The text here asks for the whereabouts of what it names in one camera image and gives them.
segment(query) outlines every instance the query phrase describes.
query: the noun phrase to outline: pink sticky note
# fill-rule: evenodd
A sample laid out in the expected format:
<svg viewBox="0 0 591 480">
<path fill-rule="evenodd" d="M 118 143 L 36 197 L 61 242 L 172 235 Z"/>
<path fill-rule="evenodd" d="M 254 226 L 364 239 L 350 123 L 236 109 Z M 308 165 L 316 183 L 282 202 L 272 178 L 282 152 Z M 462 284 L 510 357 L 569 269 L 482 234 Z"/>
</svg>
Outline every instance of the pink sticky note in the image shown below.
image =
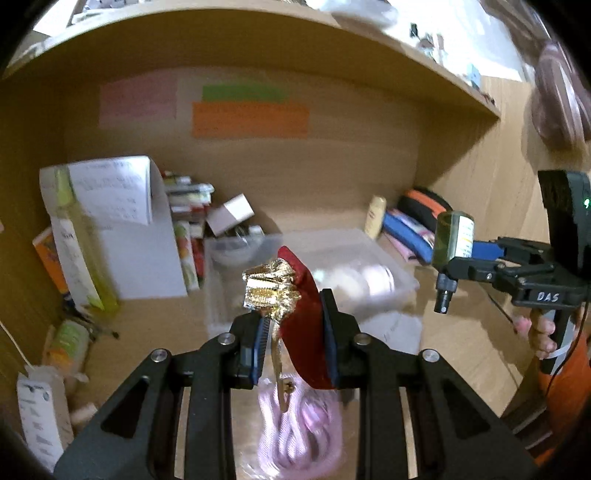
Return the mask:
<svg viewBox="0 0 591 480">
<path fill-rule="evenodd" d="M 114 127 L 129 121 L 175 118 L 177 76 L 157 70 L 100 86 L 99 126 Z"/>
</svg>

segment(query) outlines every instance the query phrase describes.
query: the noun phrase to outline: orange sticky note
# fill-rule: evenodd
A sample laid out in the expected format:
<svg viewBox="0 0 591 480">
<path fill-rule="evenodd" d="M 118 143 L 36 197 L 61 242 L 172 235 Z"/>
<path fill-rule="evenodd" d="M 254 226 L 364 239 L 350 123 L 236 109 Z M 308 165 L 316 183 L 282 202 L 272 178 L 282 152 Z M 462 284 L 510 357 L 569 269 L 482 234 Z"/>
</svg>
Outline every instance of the orange sticky note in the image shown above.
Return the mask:
<svg viewBox="0 0 591 480">
<path fill-rule="evenodd" d="M 306 138 L 310 111 L 300 103 L 193 103 L 197 138 Z"/>
</svg>

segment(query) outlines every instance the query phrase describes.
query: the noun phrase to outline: printed label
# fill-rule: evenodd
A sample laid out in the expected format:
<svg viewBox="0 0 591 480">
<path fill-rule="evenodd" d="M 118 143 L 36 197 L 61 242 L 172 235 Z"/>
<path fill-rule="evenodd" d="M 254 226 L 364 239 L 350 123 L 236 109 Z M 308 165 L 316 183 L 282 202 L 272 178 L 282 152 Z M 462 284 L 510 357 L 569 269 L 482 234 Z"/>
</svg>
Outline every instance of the printed label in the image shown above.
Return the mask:
<svg viewBox="0 0 591 480">
<path fill-rule="evenodd" d="M 474 243 L 474 222 L 468 217 L 460 217 L 457 228 L 456 253 L 454 257 L 470 258 Z"/>
<path fill-rule="evenodd" d="M 84 256 L 82 255 L 82 250 L 80 249 L 80 244 L 78 243 L 78 238 L 76 236 L 76 232 L 74 231 L 74 224 L 71 220 L 60 219 L 60 226 L 64 243 L 66 244 L 66 247 L 70 253 L 72 262 L 78 271 L 80 283 L 82 283 L 82 286 L 86 290 L 86 298 L 88 303 L 90 303 L 90 305 L 93 307 L 104 310 L 105 307 L 100 300 L 99 293 L 96 291 L 95 284 L 92 281 L 92 277 L 90 276 L 90 272 L 88 271 L 88 267 L 84 261 Z"/>
</svg>

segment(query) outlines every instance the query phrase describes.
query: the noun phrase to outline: plastic bottle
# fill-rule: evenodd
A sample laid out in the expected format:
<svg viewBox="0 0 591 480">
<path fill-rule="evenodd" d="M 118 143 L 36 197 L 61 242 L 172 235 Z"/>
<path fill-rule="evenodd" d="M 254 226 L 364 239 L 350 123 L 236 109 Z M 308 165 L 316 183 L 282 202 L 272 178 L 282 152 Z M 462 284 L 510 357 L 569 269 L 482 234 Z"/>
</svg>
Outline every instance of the plastic bottle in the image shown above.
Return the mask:
<svg viewBox="0 0 591 480">
<path fill-rule="evenodd" d="M 72 320 L 64 320 L 49 347 L 49 364 L 63 375 L 66 395 L 71 395 L 76 389 L 75 377 L 82 370 L 89 339 L 86 328 Z"/>
<path fill-rule="evenodd" d="M 89 233 L 88 218 L 74 195 L 67 166 L 56 168 L 56 189 L 60 233 L 86 290 L 88 304 L 115 313 L 119 309 L 117 296 L 101 263 L 99 247 Z"/>
<path fill-rule="evenodd" d="M 473 243 L 473 217 L 459 210 L 441 212 L 437 216 L 432 265 L 441 271 L 454 257 L 471 257 Z"/>
</svg>

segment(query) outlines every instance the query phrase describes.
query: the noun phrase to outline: plastic storage box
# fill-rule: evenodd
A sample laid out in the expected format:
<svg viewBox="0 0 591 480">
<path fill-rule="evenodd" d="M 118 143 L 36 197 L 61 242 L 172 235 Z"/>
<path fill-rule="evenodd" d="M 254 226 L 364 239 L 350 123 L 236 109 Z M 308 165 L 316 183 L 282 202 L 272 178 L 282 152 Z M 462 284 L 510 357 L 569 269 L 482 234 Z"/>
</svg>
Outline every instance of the plastic storage box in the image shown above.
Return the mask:
<svg viewBox="0 0 591 480">
<path fill-rule="evenodd" d="M 319 290 L 332 288 L 339 310 L 359 322 L 403 306 L 418 288 L 365 233 L 357 229 L 292 232 L 205 240 L 205 295 L 210 337 L 227 332 L 246 313 L 242 272 L 277 257 L 286 245 L 310 269 Z"/>
</svg>

